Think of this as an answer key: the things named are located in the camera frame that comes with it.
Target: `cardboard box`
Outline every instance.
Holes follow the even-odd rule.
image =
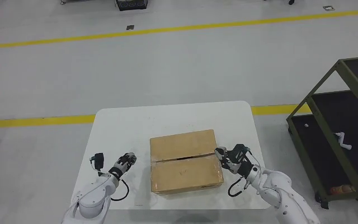
[[[213,130],[150,139],[152,192],[173,194],[214,188],[223,182]]]

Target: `black cable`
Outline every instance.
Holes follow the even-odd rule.
[[[236,196],[238,196],[239,194],[241,194],[242,193],[242,190],[240,190],[239,192],[237,192],[236,194],[231,194],[230,193],[230,191],[231,191],[231,188],[232,187],[234,187],[238,182],[240,182],[241,181],[241,179],[242,179],[242,177],[240,177],[235,183],[233,183],[231,186],[230,186],[230,188],[229,188],[229,190],[228,190],[228,195],[230,196],[230,197],[236,197]]]
[[[125,199],[128,194],[129,194],[129,187],[128,187],[128,184],[124,181],[124,180],[121,180],[123,182],[123,184],[127,187],[127,193],[125,194],[125,196],[123,198],[120,198],[120,199],[113,199],[111,198],[111,200],[113,200],[114,202],[119,202],[120,200],[123,200]]]

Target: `cart wheel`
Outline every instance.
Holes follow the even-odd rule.
[[[314,194],[314,199],[315,199],[315,201],[318,202],[318,203],[321,203],[321,202],[322,202],[321,196],[319,195],[318,192],[316,192],[316,193]]]
[[[324,209],[329,209],[328,207],[328,202],[321,202],[321,208],[324,208]]]
[[[328,202],[323,202],[322,199],[321,199],[321,196],[319,195],[318,192],[316,192],[314,194],[314,199],[316,202],[320,203],[321,204],[321,208],[324,208],[324,209],[329,209],[328,207]]]

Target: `olive green cart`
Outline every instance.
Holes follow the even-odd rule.
[[[348,91],[315,94],[334,72]],[[296,115],[307,103],[312,114]],[[340,59],[288,116],[289,132],[315,191],[315,199],[328,209],[331,200],[357,199],[358,192],[331,194],[332,187],[345,184],[358,190],[358,58]],[[342,148],[334,133],[344,132]]]

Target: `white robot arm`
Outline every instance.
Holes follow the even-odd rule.
[[[103,168],[102,153],[91,157],[91,164],[92,160],[95,161],[95,169],[98,171],[99,177],[97,177],[96,181],[87,184],[75,195],[74,201],[64,214],[63,224],[103,224],[111,200],[122,200],[127,196],[121,199],[111,198],[111,195],[114,194],[119,185],[122,175],[136,162],[135,155],[131,152],[124,154],[115,162],[109,172],[106,173],[100,171]],[[127,184],[124,181],[123,183],[129,191]],[[81,217],[76,216],[78,207]]]
[[[292,181],[286,174],[251,164],[246,157],[246,152],[251,154],[250,149],[243,144],[237,144],[231,151],[227,151],[225,147],[215,149],[222,168],[244,177],[246,179],[244,190],[252,185],[263,200],[276,208],[276,218],[281,224],[320,224],[305,199],[292,189]],[[261,186],[262,175],[267,175],[267,179]],[[230,193],[232,186],[228,194],[236,197],[241,192],[232,195]]]

